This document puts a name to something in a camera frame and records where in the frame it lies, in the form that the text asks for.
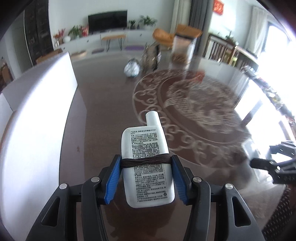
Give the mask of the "white lotion bottle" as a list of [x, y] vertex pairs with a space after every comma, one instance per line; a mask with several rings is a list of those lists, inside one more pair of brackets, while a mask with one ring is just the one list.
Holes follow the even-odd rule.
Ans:
[[159, 114], [149, 111], [146, 126], [124, 130], [121, 163], [125, 197], [132, 208], [170, 204], [175, 198], [171, 156]]

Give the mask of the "white cardboard box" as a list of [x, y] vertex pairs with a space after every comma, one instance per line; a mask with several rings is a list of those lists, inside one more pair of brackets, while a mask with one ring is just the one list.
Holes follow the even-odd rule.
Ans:
[[3, 90], [12, 114], [1, 141], [1, 222], [27, 237], [59, 185], [62, 140], [77, 81], [68, 53], [29, 69]]

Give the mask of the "wooden dining chair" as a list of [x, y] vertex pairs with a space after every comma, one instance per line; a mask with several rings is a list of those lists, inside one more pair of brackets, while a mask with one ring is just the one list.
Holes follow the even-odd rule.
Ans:
[[236, 43], [229, 39], [209, 33], [203, 57], [208, 60], [234, 66], [237, 61], [237, 46]]

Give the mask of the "clear plastic food jar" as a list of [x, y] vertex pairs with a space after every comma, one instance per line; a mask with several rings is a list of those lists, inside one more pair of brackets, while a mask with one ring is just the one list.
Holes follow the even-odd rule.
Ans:
[[191, 63], [196, 46], [196, 39], [175, 36], [171, 49], [171, 61], [179, 64], [188, 65]]

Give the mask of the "metal utensil rack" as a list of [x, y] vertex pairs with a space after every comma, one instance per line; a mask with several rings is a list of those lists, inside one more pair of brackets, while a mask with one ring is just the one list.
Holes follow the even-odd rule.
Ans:
[[144, 72], [157, 70], [161, 56], [161, 46], [159, 43], [146, 44], [141, 58], [142, 70]]

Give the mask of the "bag of white balls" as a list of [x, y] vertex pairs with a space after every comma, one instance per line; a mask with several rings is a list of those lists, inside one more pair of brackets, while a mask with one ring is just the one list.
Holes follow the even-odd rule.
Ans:
[[124, 74], [126, 75], [126, 77], [135, 78], [139, 75], [139, 72], [140, 72], [139, 61], [135, 58], [130, 59], [124, 68]]

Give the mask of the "orange lounge chair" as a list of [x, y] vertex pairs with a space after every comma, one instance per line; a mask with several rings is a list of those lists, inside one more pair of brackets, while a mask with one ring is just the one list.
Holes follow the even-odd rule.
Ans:
[[173, 46], [175, 36], [196, 39], [200, 37], [202, 33], [203, 32], [197, 28], [193, 28], [183, 24], [178, 24], [176, 31], [174, 33], [170, 34], [160, 28], [156, 28], [152, 34], [152, 37], [157, 43], [171, 48]]

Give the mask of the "white tv cabinet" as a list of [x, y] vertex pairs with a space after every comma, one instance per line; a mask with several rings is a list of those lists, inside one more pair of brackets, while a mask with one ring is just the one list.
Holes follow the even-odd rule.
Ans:
[[152, 30], [109, 31], [70, 40], [54, 47], [54, 50], [61, 49], [63, 52], [69, 52], [70, 54], [81, 51], [91, 54], [98, 49], [120, 51], [127, 46], [152, 44], [154, 42], [152, 34]]

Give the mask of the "potted green plant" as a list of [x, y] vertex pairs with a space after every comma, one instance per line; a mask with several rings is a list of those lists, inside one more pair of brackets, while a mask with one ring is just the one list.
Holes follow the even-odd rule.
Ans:
[[140, 25], [142, 26], [143, 29], [145, 30], [152, 30], [155, 26], [156, 23], [158, 22], [157, 19], [152, 18], [150, 16], [140, 16]]

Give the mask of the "red flowers in vase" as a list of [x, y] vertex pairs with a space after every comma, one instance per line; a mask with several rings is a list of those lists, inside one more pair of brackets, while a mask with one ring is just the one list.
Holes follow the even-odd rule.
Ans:
[[61, 29], [58, 31], [58, 33], [54, 34], [53, 35], [53, 38], [55, 40], [55, 43], [58, 45], [62, 44], [63, 43], [63, 36], [64, 36], [64, 33], [65, 33], [65, 28]]

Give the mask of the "small wooden bench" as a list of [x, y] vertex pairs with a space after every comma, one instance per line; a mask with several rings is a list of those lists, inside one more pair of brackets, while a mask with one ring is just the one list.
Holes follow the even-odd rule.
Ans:
[[111, 41], [118, 40], [119, 49], [122, 51], [123, 49], [123, 42], [126, 39], [126, 34], [119, 34], [119, 35], [108, 35], [101, 38], [102, 41], [106, 42], [106, 51], [108, 52], [110, 49]]

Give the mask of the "black television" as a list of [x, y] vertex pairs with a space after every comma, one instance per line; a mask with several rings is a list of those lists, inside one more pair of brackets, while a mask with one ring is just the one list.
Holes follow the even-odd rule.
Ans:
[[127, 27], [127, 10], [108, 11], [88, 16], [90, 33], [102, 32]]

